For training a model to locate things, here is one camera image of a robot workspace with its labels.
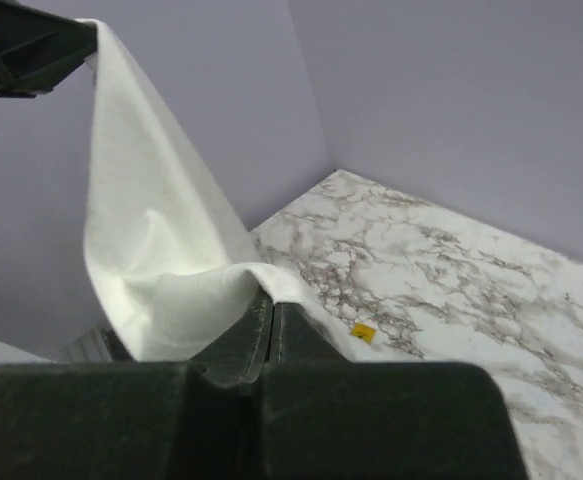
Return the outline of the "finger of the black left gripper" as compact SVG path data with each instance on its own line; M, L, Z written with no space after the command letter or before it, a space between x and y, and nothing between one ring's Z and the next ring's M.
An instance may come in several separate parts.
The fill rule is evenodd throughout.
M47 94L97 51L97 28L0 1L0 97Z

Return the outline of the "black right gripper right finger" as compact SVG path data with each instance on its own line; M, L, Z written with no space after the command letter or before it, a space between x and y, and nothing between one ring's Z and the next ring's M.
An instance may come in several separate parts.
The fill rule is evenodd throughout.
M524 479L503 395L461 362L353 363L274 310L258 400L263 479Z

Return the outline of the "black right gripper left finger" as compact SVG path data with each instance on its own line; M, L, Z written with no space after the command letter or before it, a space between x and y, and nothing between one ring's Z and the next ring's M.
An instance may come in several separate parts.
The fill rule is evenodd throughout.
M258 292L186 362L0 365L0 479L257 479Z

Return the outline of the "white t-shirt with flower print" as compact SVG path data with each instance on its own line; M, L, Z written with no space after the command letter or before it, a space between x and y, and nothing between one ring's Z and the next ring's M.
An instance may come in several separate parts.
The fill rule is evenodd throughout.
M100 305L130 355L190 359L263 291L276 304L298 306L339 353L361 360L309 285L263 261L135 58L105 23L95 29L83 250Z

